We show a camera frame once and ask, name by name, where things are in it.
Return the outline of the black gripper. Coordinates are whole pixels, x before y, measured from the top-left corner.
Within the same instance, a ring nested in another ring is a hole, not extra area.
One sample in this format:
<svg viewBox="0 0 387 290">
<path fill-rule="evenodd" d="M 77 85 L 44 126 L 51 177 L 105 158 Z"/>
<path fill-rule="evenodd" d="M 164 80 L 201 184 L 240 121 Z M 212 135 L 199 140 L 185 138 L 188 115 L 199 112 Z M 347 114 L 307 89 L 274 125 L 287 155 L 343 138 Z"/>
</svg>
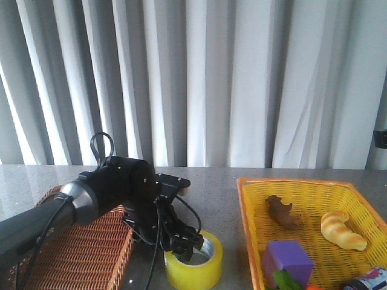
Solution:
<svg viewBox="0 0 387 290">
<path fill-rule="evenodd" d="M 204 237 L 199 230 L 185 224 L 178 218 L 173 205 L 161 198 L 158 203 L 141 205 L 131 201 L 123 204 L 126 213 L 122 217 L 136 235 L 149 245 L 155 245 L 157 230 L 160 228 L 160 247 L 181 262 L 188 262 L 194 250 L 200 251 Z"/>
</svg>

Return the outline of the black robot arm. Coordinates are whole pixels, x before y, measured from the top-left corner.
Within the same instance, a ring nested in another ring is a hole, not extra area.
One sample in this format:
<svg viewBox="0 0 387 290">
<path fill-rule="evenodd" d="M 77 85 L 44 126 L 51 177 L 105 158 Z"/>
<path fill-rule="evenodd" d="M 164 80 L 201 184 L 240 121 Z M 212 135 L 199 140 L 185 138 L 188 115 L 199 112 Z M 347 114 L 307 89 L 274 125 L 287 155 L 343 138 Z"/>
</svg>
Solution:
<svg viewBox="0 0 387 290">
<path fill-rule="evenodd" d="M 190 186 L 188 179 L 156 173 L 144 160 L 113 156 L 92 172 L 63 185 L 34 208 L 1 222 L 1 268 L 27 257 L 42 240 L 73 225 L 89 225 L 119 205 L 122 220 L 141 240 L 190 260 L 204 238 L 182 222 L 172 206 Z"/>
</svg>

